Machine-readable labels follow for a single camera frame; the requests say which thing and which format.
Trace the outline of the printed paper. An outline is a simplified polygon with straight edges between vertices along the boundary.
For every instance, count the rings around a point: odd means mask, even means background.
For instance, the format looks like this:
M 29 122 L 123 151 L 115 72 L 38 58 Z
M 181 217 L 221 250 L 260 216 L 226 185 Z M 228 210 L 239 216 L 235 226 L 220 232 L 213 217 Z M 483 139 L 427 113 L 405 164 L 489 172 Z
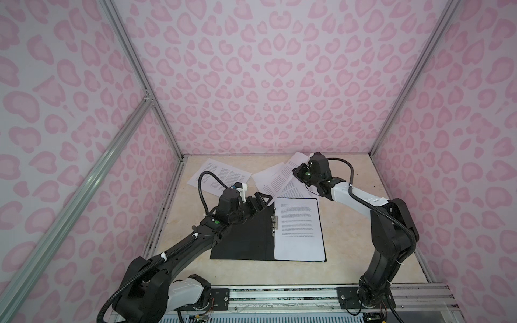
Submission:
M 327 256 L 318 200 L 279 197 L 275 208 L 279 229 L 274 237 L 274 259 L 325 262 Z
M 252 175 L 250 172 L 209 158 L 187 184 L 196 187 L 198 178 L 204 171 L 212 172 L 228 187 L 231 187 L 236 182 L 247 183 Z M 224 187 L 212 176 L 205 175 L 201 181 L 201 189 L 203 192 L 220 196 L 223 193 Z
M 303 198 L 304 194 L 295 178 L 287 176 L 288 167 L 279 163 L 252 175 L 259 192 L 277 198 Z
M 307 163 L 309 157 L 300 152 L 296 152 L 282 169 L 282 173 L 288 175 L 288 180 L 283 189 L 277 195 L 283 198 L 319 198 L 315 192 L 311 192 L 305 184 L 300 182 L 294 175 L 293 169 Z

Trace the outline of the black file folder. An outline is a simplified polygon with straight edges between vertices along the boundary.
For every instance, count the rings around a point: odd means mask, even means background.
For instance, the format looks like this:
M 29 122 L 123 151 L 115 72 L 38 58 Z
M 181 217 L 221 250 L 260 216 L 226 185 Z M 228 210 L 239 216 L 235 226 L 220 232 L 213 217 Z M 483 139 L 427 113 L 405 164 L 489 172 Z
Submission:
M 211 260 L 276 261 L 271 216 L 275 203 L 253 219 L 234 226 L 231 232 L 211 250 Z

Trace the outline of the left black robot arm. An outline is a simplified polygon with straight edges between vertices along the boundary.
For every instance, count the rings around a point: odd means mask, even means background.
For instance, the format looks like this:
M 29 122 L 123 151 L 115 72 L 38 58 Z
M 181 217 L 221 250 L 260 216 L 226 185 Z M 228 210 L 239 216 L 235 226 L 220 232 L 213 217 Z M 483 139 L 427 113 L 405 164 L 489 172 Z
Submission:
M 103 322 L 109 308 L 124 322 L 159 322 L 169 311 L 183 306 L 203 308 L 208 303 L 210 283 L 191 275 L 176 277 L 204 252 L 217 246 L 234 226 L 242 225 L 267 210 L 273 198 L 256 192 L 244 196 L 243 187 L 226 188 L 199 225 L 173 247 L 152 258 L 133 260 L 119 286 L 101 307 L 96 320 Z

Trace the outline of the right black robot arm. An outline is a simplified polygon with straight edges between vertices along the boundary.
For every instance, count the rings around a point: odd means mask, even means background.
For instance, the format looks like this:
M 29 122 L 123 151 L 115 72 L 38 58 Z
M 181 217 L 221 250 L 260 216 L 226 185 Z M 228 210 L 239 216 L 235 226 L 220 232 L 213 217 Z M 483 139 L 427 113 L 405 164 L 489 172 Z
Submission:
M 399 269 L 416 250 L 420 235 L 402 199 L 371 195 L 354 185 L 355 170 L 338 157 L 314 153 L 307 162 L 292 170 L 293 176 L 319 196 L 346 205 L 370 218 L 374 254 L 358 283 L 358 302 L 375 308 L 390 300 L 390 287 Z

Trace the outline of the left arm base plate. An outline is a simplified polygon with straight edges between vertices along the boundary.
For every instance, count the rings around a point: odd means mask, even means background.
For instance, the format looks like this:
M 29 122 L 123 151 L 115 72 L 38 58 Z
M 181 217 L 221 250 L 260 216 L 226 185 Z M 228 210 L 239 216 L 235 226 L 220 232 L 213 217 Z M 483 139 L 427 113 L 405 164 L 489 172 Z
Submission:
M 226 311 L 229 308 L 230 302 L 230 289 L 228 288 L 213 288 L 206 295 L 201 296 L 201 300 L 196 304 L 185 305 L 180 308 L 182 311 L 198 311 L 206 312 L 208 310 L 213 311 Z

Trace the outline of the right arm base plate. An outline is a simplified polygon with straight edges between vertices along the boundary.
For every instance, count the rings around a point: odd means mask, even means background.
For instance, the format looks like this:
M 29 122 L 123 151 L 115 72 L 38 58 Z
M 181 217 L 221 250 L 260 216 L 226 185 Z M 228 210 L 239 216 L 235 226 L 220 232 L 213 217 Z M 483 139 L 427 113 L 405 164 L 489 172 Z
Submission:
M 397 307 L 389 288 L 370 292 L 358 286 L 337 287 L 336 292 L 340 308 L 353 313 L 381 308 L 391 310 Z

